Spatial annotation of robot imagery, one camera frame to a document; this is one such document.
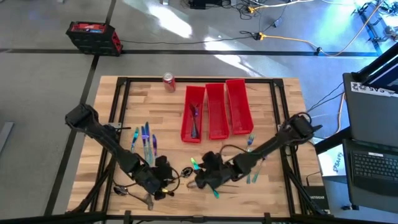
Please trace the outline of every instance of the concrete floor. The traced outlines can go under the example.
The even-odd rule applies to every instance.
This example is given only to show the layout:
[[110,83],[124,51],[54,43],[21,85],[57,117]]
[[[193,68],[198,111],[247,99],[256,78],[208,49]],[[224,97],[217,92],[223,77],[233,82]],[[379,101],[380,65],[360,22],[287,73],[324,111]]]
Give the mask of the concrete floor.
[[[0,4],[0,49],[74,49],[65,31],[71,21],[105,21],[111,1],[7,0]],[[269,4],[280,3],[269,0]],[[353,7],[321,1],[288,6],[283,22],[268,35],[310,40],[326,51],[341,50],[362,26]],[[278,18],[282,9],[262,11],[261,27]],[[240,30],[257,32],[259,17],[239,19],[234,9],[185,9],[179,1],[163,7],[158,1],[119,0],[111,25],[124,40],[143,42],[195,42],[240,37]],[[362,32],[347,49],[375,52]],[[213,42],[195,45],[124,44],[124,49],[264,50],[312,52],[305,43],[267,39]],[[68,128],[65,114],[78,104],[93,56],[82,54],[9,54],[0,52],[0,125],[14,121],[0,154],[0,219],[42,215],[62,158]],[[253,55],[122,55],[100,57],[87,103],[92,104],[102,75],[299,77],[307,108],[334,89],[343,72],[355,72],[372,57],[308,57]],[[339,100],[311,112],[325,137],[337,128]],[[348,125],[343,109],[342,125]],[[55,213],[66,209],[83,144],[78,135],[68,163]],[[342,211],[349,203],[346,185],[325,181],[332,214],[342,218],[398,223],[398,214],[361,207]]]

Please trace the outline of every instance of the fork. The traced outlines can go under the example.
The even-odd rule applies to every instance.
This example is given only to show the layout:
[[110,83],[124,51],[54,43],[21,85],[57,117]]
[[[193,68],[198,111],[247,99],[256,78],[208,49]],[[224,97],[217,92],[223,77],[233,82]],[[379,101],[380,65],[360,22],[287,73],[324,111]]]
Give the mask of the fork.
[[[249,135],[249,138],[248,138],[248,146],[247,146],[247,148],[246,148],[246,151],[247,151],[247,152],[251,152],[250,146],[251,146],[251,144],[253,144],[253,141],[254,141],[254,138],[255,138],[255,137],[256,137],[255,134],[250,134],[250,135]],[[250,184],[250,174],[248,174],[248,178],[246,179],[246,183],[247,183],[247,184]]]

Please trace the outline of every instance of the red soda can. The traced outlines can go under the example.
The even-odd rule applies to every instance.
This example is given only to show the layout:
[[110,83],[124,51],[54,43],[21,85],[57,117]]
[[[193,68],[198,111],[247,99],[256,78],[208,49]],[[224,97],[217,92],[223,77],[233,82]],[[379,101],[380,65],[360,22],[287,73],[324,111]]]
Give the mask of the red soda can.
[[173,93],[175,91],[175,78],[174,75],[167,72],[163,75],[163,84],[166,91]]

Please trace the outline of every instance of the black cable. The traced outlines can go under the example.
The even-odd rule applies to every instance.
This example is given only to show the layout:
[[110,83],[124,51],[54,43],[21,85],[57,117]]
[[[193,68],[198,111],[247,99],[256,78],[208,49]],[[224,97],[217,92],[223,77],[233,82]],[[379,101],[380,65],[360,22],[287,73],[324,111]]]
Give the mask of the black cable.
[[239,146],[235,146],[235,145],[232,145],[232,144],[227,144],[227,145],[224,145],[223,147],[221,147],[219,153],[221,154],[223,152],[223,149],[226,148],[226,147],[234,147],[235,149],[239,149],[242,152],[247,152],[246,150],[242,149]]
[[313,173],[313,174],[309,174],[309,175],[307,175],[307,176],[305,177],[305,181],[307,182],[307,186],[310,186],[310,182],[308,181],[308,177],[310,177],[311,175],[319,174],[319,173],[320,173],[320,171],[315,172],[315,173]]
[[271,23],[267,28],[265,28],[265,29],[262,30],[261,32],[267,31],[269,28],[271,28],[271,27],[275,24],[276,21],[278,21],[280,18],[282,18],[282,16],[283,16],[284,13],[285,13],[286,7],[287,7],[287,5],[285,5],[285,7],[284,7],[284,9],[282,10],[282,13],[281,13],[280,16],[278,17],[278,19],[276,19],[273,23]]
[[128,184],[128,185],[121,185],[121,184],[116,183],[116,181],[114,179],[112,181],[113,181],[113,184],[118,186],[118,187],[132,187],[134,185],[137,185],[137,183]]
[[143,223],[143,222],[151,222],[152,220],[141,220],[141,221],[138,221],[136,224],[141,224],[141,223]]
[[[188,2],[186,2],[185,0],[181,0],[180,1],[180,5],[186,9],[186,8],[190,8],[190,4]],[[219,8],[222,7],[224,9],[236,9],[239,12],[239,17],[242,20],[250,20],[253,17],[257,17],[258,14],[254,14],[251,15],[250,10],[249,10],[249,6],[251,5],[251,2],[248,0],[241,0],[241,3],[237,3],[236,5],[232,6],[231,5],[231,0],[220,0],[219,2],[217,2],[216,4],[214,4],[213,6],[206,6],[205,9],[211,9],[211,8]]]
[[333,97],[333,98],[330,98],[329,100],[326,100],[325,102],[323,102],[323,103],[319,104],[318,106],[316,106],[316,107],[314,107],[314,108],[312,108],[312,109],[308,110],[308,111],[307,111],[307,113],[309,113],[311,110],[314,110],[315,108],[317,108],[317,107],[321,106],[322,104],[324,104],[324,103],[327,103],[327,102],[329,102],[329,101],[331,101],[331,100],[333,100],[333,99],[335,99],[335,98],[337,98],[337,97],[341,96],[343,93],[344,93],[344,92],[340,93],[339,95],[337,95],[337,96],[335,96],[335,97]]
[[332,90],[329,94],[327,94],[326,96],[324,96],[320,101],[318,101],[318,103],[315,103],[314,105],[311,106],[310,109],[307,110],[307,113],[309,111],[311,111],[312,109],[314,109],[315,106],[318,106],[318,104],[320,102],[322,102],[322,100],[324,100],[326,97],[330,96],[334,91],[336,91],[337,89],[339,89],[339,87],[343,84],[343,82],[341,82],[334,90]]
[[306,112],[299,112],[299,113],[297,113],[297,115],[301,115],[301,114],[304,114],[305,116],[307,116],[308,117],[308,119],[309,119],[309,123],[310,124],[312,124],[312,118],[311,118],[311,115],[309,115],[308,113],[306,113]]
[[174,192],[180,187],[181,180],[180,180],[180,174],[178,174],[178,172],[173,167],[171,167],[171,168],[177,174],[177,178],[174,178],[174,180],[176,180],[176,179],[178,180],[177,186],[173,190],[169,190],[169,192]]
[[253,36],[251,35],[250,37],[235,37],[235,38],[230,38],[230,39],[207,40],[207,41],[186,42],[186,43],[171,43],[171,42],[138,42],[138,41],[132,41],[132,40],[120,40],[120,41],[121,41],[121,42],[127,42],[127,43],[133,43],[133,44],[172,44],[172,45],[179,45],[179,44],[204,44],[204,43],[209,43],[209,42],[220,42],[220,41],[226,41],[226,40],[239,40],[239,39],[247,39],[247,38],[253,38]]

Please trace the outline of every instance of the cable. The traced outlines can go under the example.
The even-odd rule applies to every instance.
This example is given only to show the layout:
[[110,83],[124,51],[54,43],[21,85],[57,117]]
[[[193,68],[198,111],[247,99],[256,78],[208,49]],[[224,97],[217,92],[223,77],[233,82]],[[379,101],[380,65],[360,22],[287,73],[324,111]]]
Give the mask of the cable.
[[235,145],[232,145],[232,144],[227,144],[227,145],[224,145],[223,147],[221,147],[219,153],[221,154],[223,152],[223,149],[226,148],[226,147],[234,147],[235,149],[239,149],[242,152],[245,152],[245,153],[247,152],[246,150],[242,149],[239,146],[235,146]]
[[314,1],[314,0],[297,0],[297,1],[289,2],[289,3],[276,4],[276,5],[265,5],[265,4],[260,4],[260,3],[256,2],[256,1],[253,1],[253,0],[250,0],[250,1],[255,2],[256,4],[260,5],[258,7],[252,8],[254,10],[257,10],[257,9],[262,9],[262,8],[265,8],[265,7],[281,7],[281,6],[288,6],[290,4],[295,4],[295,3],[298,3],[298,2],[310,2],[310,1]]
[[312,116],[312,118],[319,118],[319,117],[323,117],[323,116],[333,116],[333,115],[338,115],[338,113],[335,113],[335,114],[320,114],[320,115]]
[[253,38],[253,36],[250,37],[235,37],[235,38],[230,38],[230,39],[220,39],[220,40],[208,40],[208,41],[198,41],[198,42],[186,42],[186,43],[171,43],[171,42],[138,42],[138,41],[131,41],[131,40],[120,40],[121,42],[127,42],[127,43],[133,43],[133,44],[204,44],[204,43],[209,43],[209,42],[219,42],[219,41],[226,41],[226,40],[239,40],[239,39],[247,39],[247,38]]
[[151,221],[141,220],[141,221],[138,221],[136,224],[141,224],[141,223],[143,223],[143,222],[151,222]]
[[180,187],[181,180],[180,180],[180,174],[178,174],[178,172],[173,167],[171,167],[171,168],[177,174],[177,178],[174,178],[173,180],[176,180],[176,179],[178,180],[177,186],[173,190],[169,190],[169,192],[174,192]]
[[114,179],[112,181],[113,181],[113,184],[118,187],[132,187],[137,184],[137,183],[133,183],[133,184],[129,184],[129,185],[121,185],[121,184],[116,183],[116,181]]
[[[275,20],[275,22],[278,21],[280,18],[282,18],[282,16],[283,16],[284,13],[285,13],[286,7],[287,7],[287,5],[284,7],[284,9],[282,10],[282,13],[281,13],[280,16],[278,17],[278,19]],[[267,28],[265,28],[264,30],[260,31],[260,30],[261,30],[261,26],[260,26],[260,23],[261,23],[261,16],[260,16],[260,20],[259,20],[259,32],[265,32],[265,31],[267,31],[269,28],[271,28],[271,27],[275,24],[275,22],[271,23]]]
[[[182,5],[184,9],[190,7],[189,3],[187,3],[185,0],[181,0],[180,5]],[[220,0],[214,6],[206,6],[205,9],[218,8],[218,7],[222,7],[224,9],[236,9],[239,12],[239,17],[242,20],[250,20],[253,17],[256,17],[256,15],[254,16],[251,15],[250,10],[248,9],[249,6],[250,2],[248,0],[241,0],[241,3],[237,3],[234,6],[231,5],[230,0]]]
[[299,112],[299,113],[297,113],[297,115],[301,115],[301,114],[304,114],[305,116],[307,116],[307,117],[308,117],[308,122],[309,122],[310,124],[312,124],[312,117],[311,117],[311,115],[309,115],[309,114],[306,113],[306,112]]
[[309,42],[309,41],[307,41],[307,40],[302,40],[302,39],[296,39],[296,38],[288,38],[288,37],[281,37],[281,36],[273,36],[273,35],[264,35],[263,34],[263,37],[264,38],[276,38],[276,39],[284,39],[284,40],[294,40],[294,41],[299,41],[299,42],[305,42],[305,43],[307,43],[307,44],[309,44],[309,45],[311,45],[312,47],[315,47],[317,50],[319,50],[319,52],[322,52],[322,53],[324,53],[326,56],[339,56],[341,53],[343,53],[353,42],[354,42],[354,40],[359,36],[359,34],[362,32],[362,30],[366,27],[366,25],[369,23],[369,21],[370,21],[370,19],[372,18],[372,16],[374,15],[374,13],[379,9],[379,7],[381,6],[381,4],[384,2],[384,0],[381,0],[381,2],[377,5],[377,7],[373,10],[373,12],[372,12],[372,14],[369,16],[369,18],[367,19],[367,21],[363,24],[363,26],[362,26],[362,28],[358,31],[358,33],[351,39],[351,41],[346,45],[346,47],[344,47],[343,48],[343,50],[340,50],[337,54],[334,54],[334,55],[332,55],[332,54],[328,54],[328,53],[326,53],[326,52],[324,52],[323,50],[322,50],[322,48],[320,48],[320,47],[317,47],[315,44],[313,44],[313,43],[311,43],[311,42]]
[[317,103],[315,103],[314,105],[312,105],[310,107],[310,109],[307,111],[307,113],[312,110],[312,108],[316,105],[318,105],[320,102],[322,102],[322,100],[324,100],[326,97],[330,96],[334,91],[336,91],[337,89],[339,89],[339,87],[343,84],[343,82],[341,82],[334,90],[332,90],[329,94],[327,94],[326,96],[324,96],[320,101],[318,101]]
[[307,176],[305,177],[305,181],[307,182],[307,186],[310,186],[310,182],[308,181],[308,178],[309,178],[311,175],[315,175],[315,174],[319,174],[319,173],[320,173],[320,171],[315,172],[315,173],[313,173],[313,174],[309,174],[309,175],[307,175]]
[[341,129],[341,111],[343,110],[343,103],[344,103],[344,97],[345,97],[345,92],[342,94],[342,96],[341,96],[341,101],[340,101],[340,107],[339,107],[339,109],[338,109],[338,124],[337,124],[337,131],[335,132],[335,134],[337,133],[337,132],[339,132],[340,131],[340,129]]
[[341,96],[342,94],[344,94],[344,92],[340,93],[340,94],[339,94],[339,95],[337,95],[337,96],[334,96],[333,98],[330,98],[329,100],[326,100],[325,102],[323,102],[323,103],[319,104],[318,106],[315,106],[314,108],[312,108],[312,109],[308,110],[308,111],[307,111],[307,113],[309,113],[311,110],[314,110],[315,108],[317,108],[317,107],[321,106],[322,104],[324,104],[324,103],[327,103],[327,102],[329,102],[329,101],[331,101],[331,100],[333,100],[333,99],[335,99],[335,98],[337,98],[337,97]]

